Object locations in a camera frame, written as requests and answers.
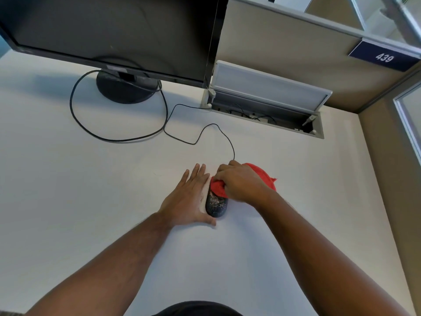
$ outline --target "red cloth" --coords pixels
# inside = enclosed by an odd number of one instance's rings
[[[250,164],[250,163],[245,163],[245,164],[250,166],[251,169],[260,176],[260,178],[266,183],[267,186],[269,186],[271,189],[276,191],[275,184],[273,184],[273,182],[275,182],[276,179],[271,178],[264,170],[262,170],[260,167],[254,164]],[[214,181],[212,177],[212,179],[210,180],[210,190],[216,196],[228,198],[228,196],[225,193],[224,181]]]

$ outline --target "forearm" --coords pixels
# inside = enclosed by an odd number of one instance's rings
[[[319,315],[407,315],[406,311],[277,193],[256,204]]]
[[[27,315],[123,315],[170,231],[164,215],[151,215],[51,290]]]

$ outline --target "black label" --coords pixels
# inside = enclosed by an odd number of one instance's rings
[[[406,72],[420,61],[419,58],[389,50],[364,40],[352,50],[349,56],[401,72]]]

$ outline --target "monitor screen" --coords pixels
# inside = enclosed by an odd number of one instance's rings
[[[0,0],[0,28],[15,47],[207,83],[227,2]]]

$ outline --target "desk surface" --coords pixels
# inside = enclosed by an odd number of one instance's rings
[[[0,60],[0,310],[25,312],[64,278],[155,212],[186,168],[211,172],[232,158],[208,128],[196,146],[163,133],[112,144],[85,133],[69,111],[71,88],[91,68],[8,52]],[[128,138],[164,120],[160,95],[133,106],[106,100],[95,76],[74,106],[98,135]],[[197,106],[203,90],[163,85],[170,108]],[[261,166],[316,228],[415,314],[358,116],[323,107],[325,139],[212,111],[180,108],[168,131],[194,141],[215,122],[239,162]],[[186,300],[244,316],[315,315],[262,218],[233,201],[216,228],[177,228],[155,258],[127,315]]]

